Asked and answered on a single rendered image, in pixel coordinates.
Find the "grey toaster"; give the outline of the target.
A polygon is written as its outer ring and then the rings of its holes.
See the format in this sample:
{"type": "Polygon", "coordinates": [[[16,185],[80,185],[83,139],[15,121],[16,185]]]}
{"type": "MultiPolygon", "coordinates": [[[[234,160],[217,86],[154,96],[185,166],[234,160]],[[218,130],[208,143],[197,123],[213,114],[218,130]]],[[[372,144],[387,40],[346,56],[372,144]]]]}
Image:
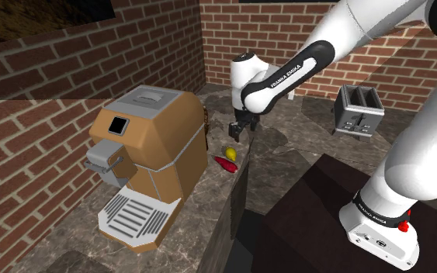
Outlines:
{"type": "Polygon", "coordinates": [[[361,85],[343,85],[334,107],[335,128],[332,135],[349,135],[369,142],[384,116],[384,107],[376,89],[361,85]]]}

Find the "red chili pepper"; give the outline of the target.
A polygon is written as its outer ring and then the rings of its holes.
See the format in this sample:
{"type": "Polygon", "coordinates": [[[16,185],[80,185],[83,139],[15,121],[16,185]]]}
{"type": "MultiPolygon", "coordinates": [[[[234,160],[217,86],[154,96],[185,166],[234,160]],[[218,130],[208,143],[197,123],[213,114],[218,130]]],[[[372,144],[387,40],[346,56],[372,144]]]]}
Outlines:
{"type": "Polygon", "coordinates": [[[236,171],[238,171],[238,166],[235,164],[235,163],[233,163],[233,162],[231,162],[231,161],[229,161],[229,160],[227,160],[227,159],[224,159],[224,158],[222,158],[222,157],[218,157],[218,156],[215,156],[214,157],[214,160],[224,169],[224,170],[226,170],[226,171],[228,171],[228,172],[230,172],[230,173],[235,173],[236,171]]]}

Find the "dark robot stand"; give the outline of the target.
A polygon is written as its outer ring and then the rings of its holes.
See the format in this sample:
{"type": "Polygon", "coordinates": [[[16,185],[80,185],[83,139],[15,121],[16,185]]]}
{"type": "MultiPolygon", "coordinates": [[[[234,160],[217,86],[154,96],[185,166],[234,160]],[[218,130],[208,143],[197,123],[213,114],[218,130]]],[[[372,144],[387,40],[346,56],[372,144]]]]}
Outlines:
{"type": "Polygon", "coordinates": [[[323,154],[263,218],[252,273],[437,273],[437,210],[422,202],[411,210],[420,246],[412,269],[349,242],[338,212],[368,179],[323,154]]]}

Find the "dark wall picture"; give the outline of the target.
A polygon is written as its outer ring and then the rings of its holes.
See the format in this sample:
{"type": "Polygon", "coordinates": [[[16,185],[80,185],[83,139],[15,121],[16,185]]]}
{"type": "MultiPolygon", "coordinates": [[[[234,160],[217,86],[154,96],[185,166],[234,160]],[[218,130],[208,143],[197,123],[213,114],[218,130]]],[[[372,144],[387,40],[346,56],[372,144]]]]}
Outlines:
{"type": "Polygon", "coordinates": [[[114,17],[111,0],[0,0],[0,43],[114,17]]]}

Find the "brown and grey coffee machine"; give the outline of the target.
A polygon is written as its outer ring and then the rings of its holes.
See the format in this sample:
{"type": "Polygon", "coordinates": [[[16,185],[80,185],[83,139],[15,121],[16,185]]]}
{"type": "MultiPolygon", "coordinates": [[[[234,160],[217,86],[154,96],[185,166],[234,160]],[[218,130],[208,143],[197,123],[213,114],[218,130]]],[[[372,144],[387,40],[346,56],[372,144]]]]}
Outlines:
{"type": "Polygon", "coordinates": [[[119,191],[99,230],[132,251],[159,247],[207,167],[204,108],[192,92],[140,85],[103,107],[85,166],[119,191]]]}

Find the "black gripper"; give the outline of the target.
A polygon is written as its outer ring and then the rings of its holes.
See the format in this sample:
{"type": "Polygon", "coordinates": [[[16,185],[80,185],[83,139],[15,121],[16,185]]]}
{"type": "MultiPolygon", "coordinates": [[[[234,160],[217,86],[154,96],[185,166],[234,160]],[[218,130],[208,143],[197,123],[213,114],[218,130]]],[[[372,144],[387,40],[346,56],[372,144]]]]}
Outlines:
{"type": "Polygon", "coordinates": [[[239,109],[234,110],[234,115],[237,122],[229,124],[228,134],[238,143],[240,141],[240,134],[247,125],[250,126],[252,132],[256,131],[260,121],[260,115],[239,109]]]}

